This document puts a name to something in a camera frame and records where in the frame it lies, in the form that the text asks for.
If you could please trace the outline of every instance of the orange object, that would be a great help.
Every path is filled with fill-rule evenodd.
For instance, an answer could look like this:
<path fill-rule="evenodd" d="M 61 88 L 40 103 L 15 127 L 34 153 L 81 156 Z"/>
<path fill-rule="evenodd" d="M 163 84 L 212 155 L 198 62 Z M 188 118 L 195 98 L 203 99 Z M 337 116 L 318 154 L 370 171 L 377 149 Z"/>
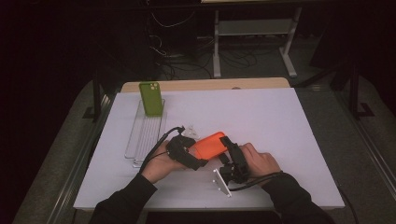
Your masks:
<path fill-rule="evenodd" d="M 218 132 L 196 142 L 191 147 L 195 148 L 195 158 L 210 160 L 225 152 L 227 147 L 225 147 L 220 141 L 220 138 L 223 136 L 225 136 L 224 133 Z"/>

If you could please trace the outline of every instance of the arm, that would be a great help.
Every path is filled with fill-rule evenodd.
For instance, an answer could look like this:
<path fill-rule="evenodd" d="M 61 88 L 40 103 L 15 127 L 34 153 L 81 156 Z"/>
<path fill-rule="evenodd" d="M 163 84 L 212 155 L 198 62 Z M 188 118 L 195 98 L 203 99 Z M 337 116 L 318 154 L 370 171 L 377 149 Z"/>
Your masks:
<path fill-rule="evenodd" d="M 271 154 L 258 153 L 250 143 L 241 146 L 241 149 L 252 178 L 281 171 Z M 282 175 L 259 185 L 271 196 L 283 223 L 334 223 L 327 213 L 312 202 L 311 195 L 291 175 Z"/>
<path fill-rule="evenodd" d="M 153 184 L 172 171 L 185 168 L 168 157 L 165 153 L 166 144 L 165 141 L 160 145 L 144 171 L 137 174 L 124 189 L 113 193 L 108 199 L 96 205 L 91 224 L 136 223 L 146 202 L 157 190 Z"/>

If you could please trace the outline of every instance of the person's right hand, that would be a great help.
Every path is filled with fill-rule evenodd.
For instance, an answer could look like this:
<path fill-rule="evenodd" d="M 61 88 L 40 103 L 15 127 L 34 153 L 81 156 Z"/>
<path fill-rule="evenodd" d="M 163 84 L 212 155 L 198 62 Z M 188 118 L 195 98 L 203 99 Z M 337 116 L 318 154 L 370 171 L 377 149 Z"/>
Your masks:
<path fill-rule="evenodd" d="M 270 153 L 259 153 L 251 143 L 246 143 L 240 148 L 247 160 L 251 178 L 258 178 L 281 171 L 275 158 Z"/>

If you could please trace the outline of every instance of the transparent acrylic holder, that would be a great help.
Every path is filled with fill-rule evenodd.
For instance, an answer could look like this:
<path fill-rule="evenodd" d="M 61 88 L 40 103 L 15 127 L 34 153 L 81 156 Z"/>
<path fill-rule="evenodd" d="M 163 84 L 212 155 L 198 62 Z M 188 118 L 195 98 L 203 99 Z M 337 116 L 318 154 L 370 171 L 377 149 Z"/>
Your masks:
<path fill-rule="evenodd" d="M 125 151 L 125 158 L 133 160 L 134 167 L 140 167 L 143 160 L 163 136 L 166 122 L 165 100 L 163 99 L 163 115 L 148 117 L 145 114 L 143 102 L 139 106 L 134 118 L 134 127 Z"/>

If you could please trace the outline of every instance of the clear plastic stand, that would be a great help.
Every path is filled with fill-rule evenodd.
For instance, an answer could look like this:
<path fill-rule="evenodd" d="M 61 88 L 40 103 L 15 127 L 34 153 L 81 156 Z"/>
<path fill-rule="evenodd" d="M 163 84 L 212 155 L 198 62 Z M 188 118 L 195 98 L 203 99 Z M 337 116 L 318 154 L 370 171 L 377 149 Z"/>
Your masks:
<path fill-rule="evenodd" d="M 161 117 L 148 117 L 145 114 L 143 101 L 139 102 L 139 107 L 134 118 L 134 127 L 125 151 L 125 158 L 133 160 L 134 167 L 140 167 L 163 136 L 166 122 L 165 100 L 163 99 L 163 115 Z"/>
<path fill-rule="evenodd" d="M 227 197 L 231 198 L 231 196 L 233 196 L 230 192 L 230 190 L 228 189 L 227 185 L 225 184 L 223 178 L 221 177 L 221 174 L 219 172 L 218 169 L 215 169 L 213 171 L 213 173 L 215 173 L 215 177 L 213 179 L 213 183 L 216 183 L 219 187 L 219 190 L 221 192 L 223 192 L 225 195 L 227 195 Z"/>

